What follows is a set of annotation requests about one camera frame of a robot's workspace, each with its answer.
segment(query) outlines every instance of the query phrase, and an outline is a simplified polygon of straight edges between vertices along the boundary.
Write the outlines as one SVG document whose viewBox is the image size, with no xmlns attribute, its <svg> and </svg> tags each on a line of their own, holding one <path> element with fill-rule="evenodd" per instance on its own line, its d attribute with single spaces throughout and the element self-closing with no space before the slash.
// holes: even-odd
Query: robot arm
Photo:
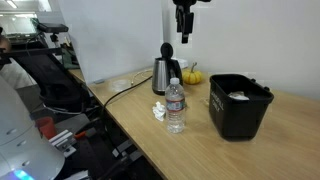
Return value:
<svg viewBox="0 0 320 180">
<path fill-rule="evenodd" d="M 182 44 L 188 43 L 189 34 L 192 33 L 194 13 L 190 12 L 190 6 L 197 0 L 173 0 L 176 8 L 177 32 L 182 33 Z"/>
</svg>

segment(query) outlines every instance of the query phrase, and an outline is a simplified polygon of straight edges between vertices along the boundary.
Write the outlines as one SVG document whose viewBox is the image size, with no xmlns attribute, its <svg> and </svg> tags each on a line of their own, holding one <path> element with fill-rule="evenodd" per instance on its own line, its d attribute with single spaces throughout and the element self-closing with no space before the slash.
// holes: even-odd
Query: electric kettle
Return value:
<svg viewBox="0 0 320 180">
<path fill-rule="evenodd" d="M 179 62 L 171 59 L 173 48 L 169 43 L 161 46 L 162 57 L 156 58 L 153 66 L 152 90 L 155 94 L 164 95 L 170 84 L 170 79 L 177 77 L 183 85 Z"/>
</svg>

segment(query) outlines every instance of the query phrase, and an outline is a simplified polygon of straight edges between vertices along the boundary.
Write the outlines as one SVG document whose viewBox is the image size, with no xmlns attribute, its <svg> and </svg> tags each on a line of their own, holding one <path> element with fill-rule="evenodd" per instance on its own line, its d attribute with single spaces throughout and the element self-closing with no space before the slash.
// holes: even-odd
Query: kettle lid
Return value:
<svg viewBox="0 0 320 180">
<path fill-rule="evenodd" d="M 162 58 L 164 58 L 166 60 L 171 59 L 171 57 L 173 55 L 173 48 L 172 48 L 171 44 L 163 43 L 160 51 L 161 51 Z"/>
</svg>

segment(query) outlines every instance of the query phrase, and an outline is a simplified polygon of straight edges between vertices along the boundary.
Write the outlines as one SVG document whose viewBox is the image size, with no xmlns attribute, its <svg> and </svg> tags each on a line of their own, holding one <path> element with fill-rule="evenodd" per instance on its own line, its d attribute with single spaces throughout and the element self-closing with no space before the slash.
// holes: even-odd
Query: bottle label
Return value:
<svg viewBox="0 0 320 180">
<path fill-rule="evenodd" d="M 178 112 L 184 109 L 185 106 L 185 99 L 181 99 L 179 101 L 172 101 L 168 100 L 167 101 L 167 110 L 169 112 Z"/>
</svg>

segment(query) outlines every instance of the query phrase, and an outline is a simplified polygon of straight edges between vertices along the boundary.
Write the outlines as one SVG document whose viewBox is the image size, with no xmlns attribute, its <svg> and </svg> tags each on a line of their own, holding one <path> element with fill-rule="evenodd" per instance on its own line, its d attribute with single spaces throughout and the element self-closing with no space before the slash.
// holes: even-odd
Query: pumpkin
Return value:
<svg viewBox="0 0 320 180">
<path fill-rule="evenodd" d="M 187 69 L 182 73 L 183 82 L 186 84 L 198 84 L 202 80 L 202 73 L 200 71 L 194 71 L 194 67 L 197 63 L 193 63 L 191 70 Z"/>
</svg>

